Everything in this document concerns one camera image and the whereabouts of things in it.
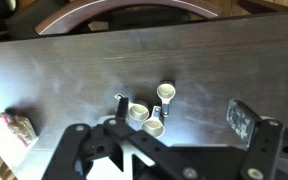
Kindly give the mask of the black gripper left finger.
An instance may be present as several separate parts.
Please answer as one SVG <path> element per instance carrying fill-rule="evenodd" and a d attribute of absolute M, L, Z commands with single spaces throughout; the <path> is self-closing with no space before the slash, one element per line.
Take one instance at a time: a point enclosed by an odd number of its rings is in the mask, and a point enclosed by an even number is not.
<path fill-rule="evenodd" d="M 127 98 L 121 98 L 119 100 L 119 104 L 118 104 L 116 115 L 115 115 L 116 120 L 121 121 L 121 122 L 126 121 L 126 116 L 128 113 L 128 104 L 129 104 L 129 101 Z"/>

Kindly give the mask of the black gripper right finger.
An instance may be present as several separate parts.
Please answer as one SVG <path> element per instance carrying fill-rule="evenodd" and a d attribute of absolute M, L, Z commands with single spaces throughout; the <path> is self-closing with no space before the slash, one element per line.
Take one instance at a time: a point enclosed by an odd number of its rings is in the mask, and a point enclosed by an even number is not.
<path fill-rule="evenodd" d="M 255 127 L 261 121 L 261 117 L 243 101 L 231 99 L 228 104 L 226 121 L 243 144 L 249 147 Z"/>

